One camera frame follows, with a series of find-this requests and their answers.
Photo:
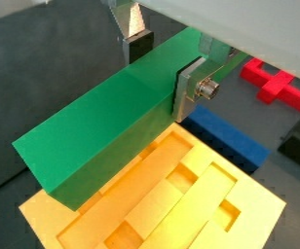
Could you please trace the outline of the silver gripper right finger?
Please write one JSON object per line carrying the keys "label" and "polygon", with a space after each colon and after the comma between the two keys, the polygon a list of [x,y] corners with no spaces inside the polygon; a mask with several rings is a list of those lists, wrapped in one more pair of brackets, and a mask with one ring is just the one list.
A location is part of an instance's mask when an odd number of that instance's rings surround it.
{"label": "silver gripper right finger", "polygon": [[172,117],[178,123],[192,112],[199,98],[215,97],[219,81],[239,63],[239,50],[205,33],[198,51],[201,55],[176,72]]}

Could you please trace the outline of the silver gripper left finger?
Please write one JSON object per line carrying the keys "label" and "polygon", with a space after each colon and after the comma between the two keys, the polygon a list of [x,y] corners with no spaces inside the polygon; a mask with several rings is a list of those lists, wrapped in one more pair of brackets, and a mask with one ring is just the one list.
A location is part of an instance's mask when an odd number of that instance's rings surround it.
{"label": "silver gripper left finger", "polygon": [[122,33],[124,64],[134,63],[154,48],[154,32],[146,28],[140,7],[132,0],[100,0]]}

